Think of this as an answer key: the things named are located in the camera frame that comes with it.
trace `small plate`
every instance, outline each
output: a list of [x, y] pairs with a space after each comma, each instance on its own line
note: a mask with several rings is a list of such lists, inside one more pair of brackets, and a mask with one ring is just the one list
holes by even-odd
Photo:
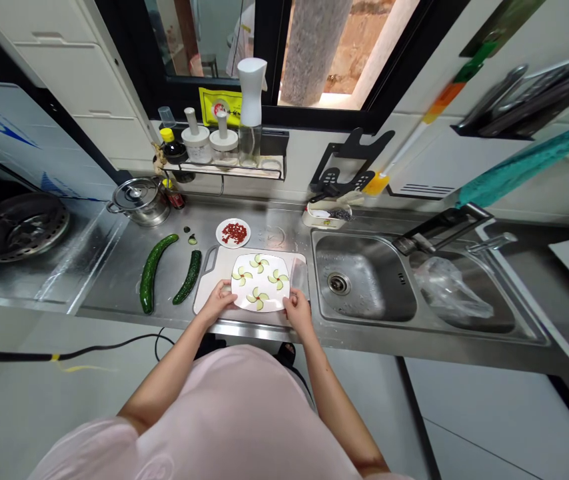
[[273, 312], [285, 308], [289, 296], [289, 272], [285, 260], [274, 255], [248, 253], [239, 255], [231, 271], [231, 293], [241, 309]]
[[[239, 223], [240, 225], [242, 225], [244, 228], [247, 229], [247, 236], [242, 242], [236, 243], [236, 241], [232, 238], [229, 238], [229, 241], [227, 243], [223, 241], [223, 237], [227, 237], [227, 235], [223, 235], [223, 230], [229, 223]], [[251, 236], [251, 228], [249, 228], [249, 225], [247, 225], [246, 221], [240, 219], [227, 219], [221, 222], [220, 225], [218, 225], [218, 228], [216, 228], [216, 238], [218, 239], [218, 242], [223, 247], [226, 248], [231, 248], [231, 249], [240, 248], [249, 241], [250, 236]]]

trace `stainless steel pot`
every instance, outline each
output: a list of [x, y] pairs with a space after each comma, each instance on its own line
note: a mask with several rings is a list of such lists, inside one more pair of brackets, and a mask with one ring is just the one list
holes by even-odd
[[162, 180], [157, 175], [127, 180], [113, 192], [107, 211], [124, 213], [142, 227], [160, 225], [171, 211], [162, 192]]

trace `cabinet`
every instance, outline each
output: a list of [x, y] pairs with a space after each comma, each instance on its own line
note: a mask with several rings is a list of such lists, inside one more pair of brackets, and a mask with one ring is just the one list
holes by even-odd
[[419, 359], [406, 366], [427, 425], [543, 480], [569, 478], [569, 410], [545, 375]]
[[429, 421], [425, 421], [425, 426], [442, 480], [536, 480], [533, 475], [442, 427]]

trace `pot lid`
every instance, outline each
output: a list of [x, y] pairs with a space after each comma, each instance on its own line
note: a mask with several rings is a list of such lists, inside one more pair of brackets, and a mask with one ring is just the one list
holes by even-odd
[[136, 210], [153, 201], [158, 183], [152, 177], [127, 180], [113, 192], [112, 201], [124, 210]]

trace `spray bottle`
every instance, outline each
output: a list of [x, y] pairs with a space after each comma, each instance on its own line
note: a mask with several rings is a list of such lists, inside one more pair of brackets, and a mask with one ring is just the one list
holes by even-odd
[[246, 58], [238, 63], [243, 106], [240, 113], [239, 150], [241, 167], [258, 167], [260, 139], [263, 132], [262, 90], [267, 90], [265, 71], [267, 62], [259, 58]]

